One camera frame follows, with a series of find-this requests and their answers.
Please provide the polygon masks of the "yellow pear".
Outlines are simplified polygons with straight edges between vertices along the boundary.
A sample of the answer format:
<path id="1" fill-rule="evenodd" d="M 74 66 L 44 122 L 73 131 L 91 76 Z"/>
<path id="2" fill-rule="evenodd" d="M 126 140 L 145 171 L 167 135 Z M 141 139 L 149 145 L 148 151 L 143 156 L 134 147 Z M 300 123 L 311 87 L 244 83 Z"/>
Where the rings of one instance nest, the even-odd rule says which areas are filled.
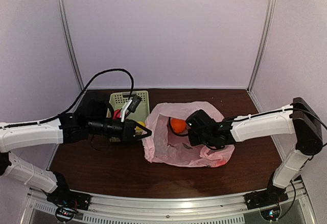
<path id="1" fill-rule="evenodd" d="M 142 121 L 138 121 L 137 124 L 138 124 L 138 125 L 141 125 L 142 127 L 145 127 L 145 126 L 146 126 L 145 123 L 142 122 Z M 137 127 L 136 127 L 136 130 L 142 131 L 143 129 L 142 129 L 141 127 L 137 126 Z"/>

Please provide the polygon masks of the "pink red apple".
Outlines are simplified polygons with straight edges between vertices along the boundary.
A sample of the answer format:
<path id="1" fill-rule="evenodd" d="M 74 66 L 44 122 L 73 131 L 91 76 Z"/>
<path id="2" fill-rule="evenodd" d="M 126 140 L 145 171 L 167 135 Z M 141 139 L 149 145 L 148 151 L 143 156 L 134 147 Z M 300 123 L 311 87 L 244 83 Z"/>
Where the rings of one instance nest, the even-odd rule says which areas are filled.
<path id="1" fill-rule="evenodd" d="M 121 118 L 121 109 L 117 109 L 114 111 L 114 115 L 113 115 L 114 119 L 120 119 Z"/>

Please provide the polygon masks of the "pink plastic bag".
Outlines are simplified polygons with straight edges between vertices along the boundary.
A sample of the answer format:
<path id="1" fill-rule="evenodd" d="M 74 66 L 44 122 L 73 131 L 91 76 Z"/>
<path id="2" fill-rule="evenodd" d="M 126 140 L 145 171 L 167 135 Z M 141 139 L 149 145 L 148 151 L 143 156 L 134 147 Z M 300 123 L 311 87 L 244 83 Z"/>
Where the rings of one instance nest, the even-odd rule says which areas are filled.
<path id="1" fill-rule="evenodd" d="M 160 103 L 145 121 L 152 135 L 142 139 L 145 159 L 151 163 L 165 163 L 178 167 L 219 167 L 225 165 L 235 150 L 233 145 L 214 151 L 204 145 L 192 147 L 187 136 L 179 137 L 168 126 L 169 117 L 186 120 L 202 109 L 216 121 L 224 116 L 209 102 Z"/>

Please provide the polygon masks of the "orange fruit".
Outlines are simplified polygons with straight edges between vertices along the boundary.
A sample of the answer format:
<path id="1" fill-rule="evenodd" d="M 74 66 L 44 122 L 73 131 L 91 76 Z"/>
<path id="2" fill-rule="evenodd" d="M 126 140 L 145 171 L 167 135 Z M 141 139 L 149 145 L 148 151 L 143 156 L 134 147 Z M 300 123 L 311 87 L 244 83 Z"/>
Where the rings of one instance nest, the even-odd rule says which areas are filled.
<path id="1" fill-rule="evenodd" d="M 172 130 L 177 134 L 181 134 L 186 130 L 186 122 L 182 119 L 171 118 L 170 125 Z"/>

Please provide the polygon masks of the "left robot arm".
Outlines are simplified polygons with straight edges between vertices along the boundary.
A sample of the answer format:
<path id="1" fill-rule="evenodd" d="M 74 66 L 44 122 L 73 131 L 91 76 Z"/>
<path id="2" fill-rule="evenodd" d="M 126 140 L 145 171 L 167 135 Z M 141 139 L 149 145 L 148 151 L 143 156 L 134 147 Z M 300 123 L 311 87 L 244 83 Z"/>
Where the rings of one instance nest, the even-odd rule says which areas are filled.
<path id="1" fill-rule="evenodd" d="M 74 193 L 65 177 L 46 171 L 19 158 L 13 149 L 43 145 L 71 144 L 86 140 L 89 135 L 117 138 L 120 142 L 138 141 L 151 136 L 151 130 L 139 122 L 127 119 L 141 102 L 135 96 L 124 104 L 119 118 L 115 117 L 109 102 L 91 99 L 75 112 L 16 124 L 1 123 L 1 176 L 12 177 L 42 190 L 48 201 L 63 206 L 70 205 Z"/>

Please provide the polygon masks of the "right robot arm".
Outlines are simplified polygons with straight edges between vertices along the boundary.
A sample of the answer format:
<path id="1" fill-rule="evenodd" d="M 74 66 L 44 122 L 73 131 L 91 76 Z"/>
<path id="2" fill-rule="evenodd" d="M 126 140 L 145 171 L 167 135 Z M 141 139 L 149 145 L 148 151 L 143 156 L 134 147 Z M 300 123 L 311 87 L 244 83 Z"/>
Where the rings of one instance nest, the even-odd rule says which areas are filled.
<path id="1" fill-rule="evenodd" d="M 200 109 L 186 119 L 186 124 L 191 146 L 202 144 L 211 150 L 253 138 L 294 134 L 296 144 L 272 174 L 266 190 L 260 193 L 262 200 L 269 205 L 282 198 L 293 177 L 326 146 L 321 129 L 324 123 L 301 97 L 276 110 L 225 118 L 221 122 Z"/>

